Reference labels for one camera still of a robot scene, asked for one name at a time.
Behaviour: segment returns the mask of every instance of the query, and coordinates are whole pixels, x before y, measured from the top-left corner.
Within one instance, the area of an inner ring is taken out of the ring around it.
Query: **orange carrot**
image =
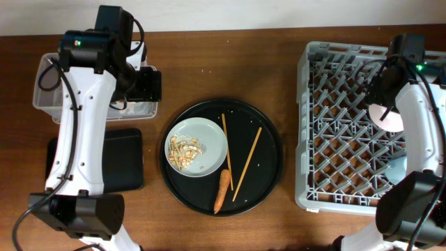
[[[214,204],[214,214],[217,214],[223,206],[224,196],[231,182],[231,172],[228,169],[222,171],[220,175],[220,187],[218,189],[217,199]]]

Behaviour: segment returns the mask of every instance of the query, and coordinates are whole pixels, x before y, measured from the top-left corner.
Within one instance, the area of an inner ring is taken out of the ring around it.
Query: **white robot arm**
[[[133,22],[141,31],[136,47],[131,41]],[[22,250],[17,240],[18,225],[30,213],[95,250],[142,250],[122,225],[122,195],[104,195],[102,148],[112,102],[160,100],[160,86],[155,93],[151,90],[154,82],[160,85],[160,73],[151,75],[152,68],[139,67],[142,61],[145,63],[145,53],[144,31],[138,21],[116,6],[99,8],[94,29],[68,31],[62,38],[59,60],[51,59],[50,66],[58,70],[63,82],[56,155],[46,180],[46,193],[30,195],[29,210],[14,226],[17,250]],[[40,80],[39,87],[44,91],[61,83],[48,89],[40,85]]]
[[[442,206],[444,204],[436,205],[438,199],[435,199],[438,194],[443,203],[445,200],[443,154],[446,142],[443,121],[446,119],[446,89],[442,83],[428,84],[432,83],[437,75],[440,79],[444,77],[444,69],[437,69],[437,74],[427,80],[421,73],[427,66],[419,65],[417,69],[413,63],[417,62],[416,56],[412,61],[405,58],[407,51],[412,52],[414,47],[418,49],[423,46],[422,43],[410,43],[419,42],[419,39],[419,36],[412,37],[408,34],[396,37],[389,51],[395,51],[395,47],[400,46],[399,50],[396,50],[399,56],[395,56],[394,65],[386,65],[391,69],[386,76],[372,80],[369,87],[373,103],[379,102],[390,109],[396,105],[401,115],[408,154],[407,177],[381,198],[376,222],[356,234],[339,238],[340,241],[335,242],[332,247],[334,250],[411,250],[414,247],[427,249],[434,245],[446,245],[445,216],[442,216],[442,213],[446,212]],[[424,53],[418,55],[421,62],[423,56]],[[412,78],[402,85],[395,84],[395,79],[401,79],[389,73],[400,73],[401,67],[410,69],[408,72],[417,79]],[[382,93],[377,94],[379,91],[397,95],[384,96]],[[393,99],[394,103],[386,102],[386,98]]]

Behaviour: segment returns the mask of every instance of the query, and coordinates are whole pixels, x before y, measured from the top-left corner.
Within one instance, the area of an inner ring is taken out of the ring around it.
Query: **wooden table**
[[[393,36],[405,32],[425,35],[428,50],[446,51],[446,25],[147,33],[148,61],[163,75],[158,114],[151,120],[107,124],[108,129],[139,128],[144,137],[146,184],[123,193],[124,225],[132,239],[145,250],[314,250],[372,222],[363,216],[308,213],[294,202],[296,66],[310,41],[388,46]],[[59,126],[33,108],[33,85],[41,56],[55,52],[59,39],[0,38],[2,250],[13,249],[10,232],[29,193],[44,188],[47,143]],[[285,157],[282,179],[269,198],[229,218],[183,206],[164,184],[158,163],[161,138],[172,119],[200,100],[217,97],[243,100],[264,112],[282,137]],[[20,227],[19,239],[25,250],[82,245],[33,216]]]

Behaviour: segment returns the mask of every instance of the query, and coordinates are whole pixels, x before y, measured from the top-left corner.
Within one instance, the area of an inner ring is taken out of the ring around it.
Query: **chopsticks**
[[[226,141],[228,141],[228,132],[226,131],[226,119],[224,118],[224,114],[222,114],[222,120],[223,120],[223,130],[224,130],[224,134],[226,135]],[[234,186],[232,184],[232,171],[231,171],[231,158],[229,157],[229,142],[228,142],[228,152],[227,152],[227,157],[228,157],[228,168],[231,174],[231,191],[234,191]]]
[[[262,131],[262,127],[259,128],[259,131],[257,131],[256,139],[254,140],[254,143],[252,144],[251,151],[249,152],[248,159],[246,160],[245,168],[243,169],[242,176],[240,177],[240,180],[238,181],[236,193],[234,194],[234,198],[232,199],[232,202],[236,200],[238,190],[240,189],[240,186],[242,185],[243,178],[245,177],[246,170],[248,169],[249,162],[251,161],[252,153],[254,152],[254,149],[257,145],[257,140],[259,140],[260,132]]]

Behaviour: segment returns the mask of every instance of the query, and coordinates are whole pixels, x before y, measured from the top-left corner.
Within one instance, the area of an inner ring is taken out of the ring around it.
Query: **gray dish rack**
[[[386,132],[367,115],[362,83],[378,72],[387,48],[310,42],[298,63],[299,144],[295,201],[311,212],[374,216],[392,184],[387,162],[406,154],[404,133]],[[426,52],[446,65],[446,53]]]

